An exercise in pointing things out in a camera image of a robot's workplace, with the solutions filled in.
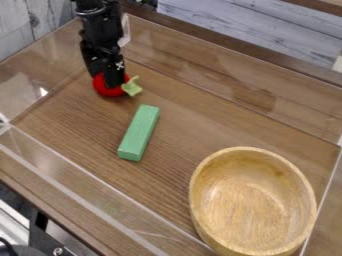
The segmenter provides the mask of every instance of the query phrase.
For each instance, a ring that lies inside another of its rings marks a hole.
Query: wooden bowl
[[[316,219],[310,183],[276,154],[236,147],[212,154],[190,184],[192,221],[219,255],[291,255]]]

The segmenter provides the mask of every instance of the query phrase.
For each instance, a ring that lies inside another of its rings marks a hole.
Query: black cable
[[[9,256],[19,256],[17,253],[15,252],[15,249],[13,249],[12,245],[9,244],[9,242],[3,237],[0,237],[0,242],[5,245]]]

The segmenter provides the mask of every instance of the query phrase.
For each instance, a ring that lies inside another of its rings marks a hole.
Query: bowl rim
[[[219,157],[220,155],[230,153],[230,152],[236,152],[236,151],[251,151],[251,152],[259,152],[262,154],[266,154],[274,158],[276,158],[279,161],[282,161],[287,167],[290,168],[290,170],[292,171],[292,173],[298,176],[298,178],[300,179],[300,181],[303,182],[303,186],[304,189],[308,193],[308,202],[311,205],[311,210],[310,210],[310,220],[308,223],[303,229],[303,232],[300,233],[300,235],[294,239],[294,241],[291,241],[287,245],[276,248],[276,249],[271,249],[271,250],[250,250],[250,249],[244,249],[238,245],[228,245],[227,243],[224,243],[223,239],[218,239],[216,237],[214,237],[211,235],[211,231],[208,230],[207,225],[203,225],[199,222],[198,219],[198,213],[195,213],[194,211],[194,186],[195,186],[195,182],[198,179],[198,176],[200,174],[200,172],[203,171],[203,167],[207,165],[207,163],[214,160],[216,157]],[[308,238],[311,231],[314,229],[314,225],[315,225],[315,221],[316,221],[316,217],[318,217],[318,209],[316,209],[316,201],[315,201],[315,194],[314,194],[314,189],[310,185],[310,182],[304,176],[304,174],[302,173],[302,171],[299,170],[299,168],[282,156],[279,156],[278,154],[272,153],[268,150],[260,149],[260,148],[255,148],[255,147],[231,147],[231,148],[226,148],[219,150],[218,152],[215,152],[214,154],[211,154],[198,165],[195,172],[192,174],[191,177],[191,181],[190,181],[190,190],[188,190],[188,200],[190,200],[190,211],[191,211],[191,216],[194,218],[194,221],[196,222],[196,224],[200,226],[200,228],[203,229],[204,233],[211,237],[211,239],[215,241],[215,243],[218,243],[222,247],[227,248],[228,250],[248,255],[248,256],[274,256],[274,255],[282,255],[286,252],[290,252],[292,250],[295,250],[302,243],[304,242],[304,240]]]

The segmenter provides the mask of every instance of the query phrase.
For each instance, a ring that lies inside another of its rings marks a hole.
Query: green rectangular block
[[[119,146],[117,156],[121,159],[140,161],[159,114],[160,110],[157,107],[148,105],[139,107]]]

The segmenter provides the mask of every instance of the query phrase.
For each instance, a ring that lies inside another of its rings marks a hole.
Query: red object
[[[129,76],[125,74],[124,75],[124,82],[128,83],[131,80]],[[105,97],[119,97],[121,95],[125,94],[125,92],[121,89],[121,86],[117,86],[112,89],[105,87],[105,81],[104,81],[104,74],[99,73],[92,80],[92,85],[93,85],[93,89],[95,91],[105,96]]]

